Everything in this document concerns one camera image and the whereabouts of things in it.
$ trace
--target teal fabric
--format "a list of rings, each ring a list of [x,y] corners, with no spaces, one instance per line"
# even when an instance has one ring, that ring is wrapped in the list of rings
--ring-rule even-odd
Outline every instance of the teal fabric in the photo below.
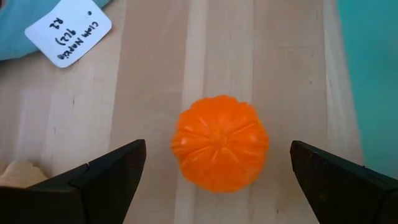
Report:
[[[0,60],[19,58],[37,51],[24,31],[49,13],[58,2],[60,0],[6,0],[0,9]],[[110,0],[94,2],[103,7]]]
[[[366,165],[398,178],[398,0],[337,0]]]

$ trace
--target orange pumpkin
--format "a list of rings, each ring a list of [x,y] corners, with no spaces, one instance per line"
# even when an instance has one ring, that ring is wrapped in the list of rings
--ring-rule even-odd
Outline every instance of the orange pumpkin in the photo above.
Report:
[[[221,95],[180,115],[171,148],[185,178],[212,192],[233,192],[259,175],[268,136],[253,106]]]

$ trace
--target wooden table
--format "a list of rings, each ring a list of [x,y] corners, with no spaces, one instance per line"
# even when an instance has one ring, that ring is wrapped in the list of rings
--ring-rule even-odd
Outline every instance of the wooden table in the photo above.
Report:
[[[138,138],[147,163],[126,223],[316,223],[290,165],[299,139],[362,163],[334,0],[115,0],[114,28],[66,69],[0,63],[0,156],[57,175]],[[251,102],[271,147],[260,178],[211,194],[170,152],[204,96]]]

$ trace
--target plastic pumpkin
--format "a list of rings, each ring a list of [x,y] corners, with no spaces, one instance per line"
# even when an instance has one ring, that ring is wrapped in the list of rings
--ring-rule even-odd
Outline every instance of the plastic pumpkin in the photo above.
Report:
[[[180,115],[171,148],[185,178],[212,192],[234,192],[259,175],[268,136],[253,106],[221,95]]]

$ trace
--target white label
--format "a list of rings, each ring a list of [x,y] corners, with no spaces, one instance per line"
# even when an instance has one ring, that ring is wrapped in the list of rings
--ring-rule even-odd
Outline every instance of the white label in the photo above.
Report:
[[[61,0],[25,30],[25,35],[60,68],[86,54],[112,28],[111,20],[92,0]]]

